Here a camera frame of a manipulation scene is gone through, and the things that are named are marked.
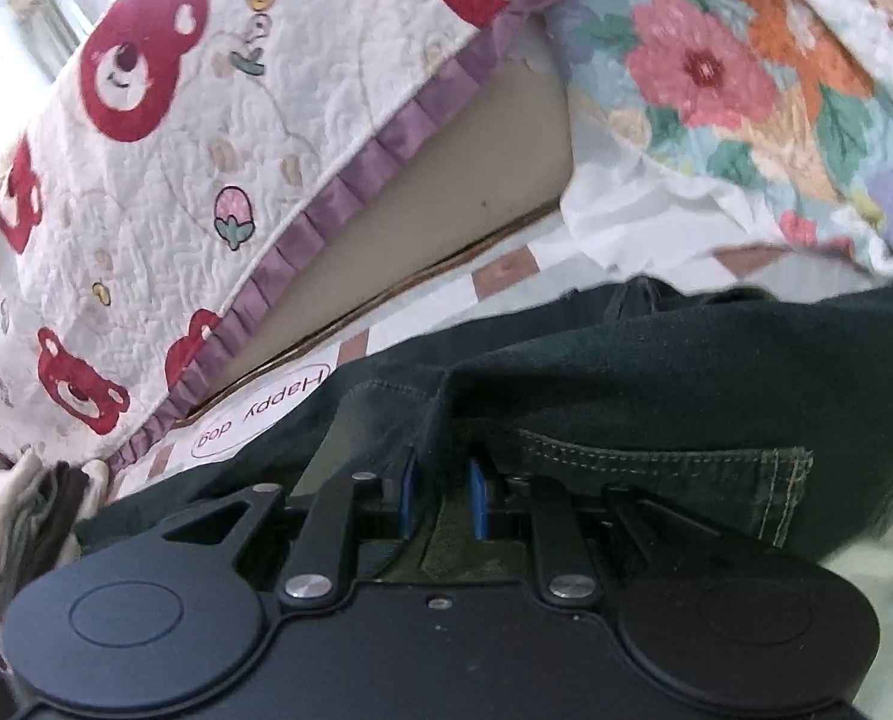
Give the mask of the dark blue denim jeans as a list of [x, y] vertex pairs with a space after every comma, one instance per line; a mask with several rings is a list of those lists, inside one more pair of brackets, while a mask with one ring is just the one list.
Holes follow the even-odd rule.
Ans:
[[472, 470], [650, 489], [819, 561], [892, 504], [893, 283], [798, 304], [641, 277], [461, 323], [339, 367], [230, 460], [118, 500], [77, 536], [94, 553], [253, 484], [309, 494], [403, 461], [422, 482], [419, 534], [365, 548], [368, 577], [513, 570], [515, 551], [462, 539]]

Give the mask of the dark brown folded garment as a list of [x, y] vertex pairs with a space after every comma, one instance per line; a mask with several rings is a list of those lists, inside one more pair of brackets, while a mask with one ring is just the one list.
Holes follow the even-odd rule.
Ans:
[[26, 561], [26, 577], [30, 580], [51, 571], [77, 520], [77, 512], [90, 488], [90, 476], [77, 466], [58, 466], [56, 492], [49, 505], [48, 515], [31, 544]]

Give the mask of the floral quilt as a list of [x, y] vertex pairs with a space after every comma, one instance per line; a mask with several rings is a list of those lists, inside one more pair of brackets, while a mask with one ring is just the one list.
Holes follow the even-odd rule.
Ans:
[[620, 278], [816, 250], [893, 277], [893, 0], [565, 0], [573, 242]]

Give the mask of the white bear print quilt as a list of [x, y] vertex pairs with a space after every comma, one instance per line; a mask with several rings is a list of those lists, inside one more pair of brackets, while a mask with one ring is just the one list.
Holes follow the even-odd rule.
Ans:
[[0, 174], [0, 457], [130, 457], [562, 0], [116, 0]]

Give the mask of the beige mattress edge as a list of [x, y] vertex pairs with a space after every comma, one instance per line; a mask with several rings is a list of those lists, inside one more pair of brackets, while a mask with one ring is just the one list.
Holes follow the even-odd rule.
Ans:
[[567, 93], [508, 60], [374, 199], [319, 199], [264, 255], [179, 379], [194, 408], [386, 289], [534, 211], [572, 172]]

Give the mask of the checkered bed sheet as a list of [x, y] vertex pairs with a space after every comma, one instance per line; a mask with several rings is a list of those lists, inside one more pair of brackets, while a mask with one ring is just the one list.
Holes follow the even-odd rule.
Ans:
[[586, 232], [558, 211], [430, 266], [352, 316], [230, 380], [111, 476], [118, 500], [196, 466], [233, 457], [295, 410], [330, 372], [425, 333], [549, 302], [572, 289], [661, 278], [684, 293], [754, 281], [789, 247], [778, 232], [750, 234], [723, 215], [624, 224]]

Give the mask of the grey folded garment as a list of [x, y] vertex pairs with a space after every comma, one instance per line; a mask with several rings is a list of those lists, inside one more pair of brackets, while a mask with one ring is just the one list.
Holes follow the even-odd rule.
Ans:
[[56, 494], [58, 494], [56, 475], [53, 470], [44, 470], [35, 479], [35, 484], [25, 489], [17, 499], [17, 509], [9, 527], [7, 562], [4, 569], [4, 580], [9, 589], [17, 588], [26, 553], [31, 550], [33, 541], [37, 539], [44, 522], [51, 514]]

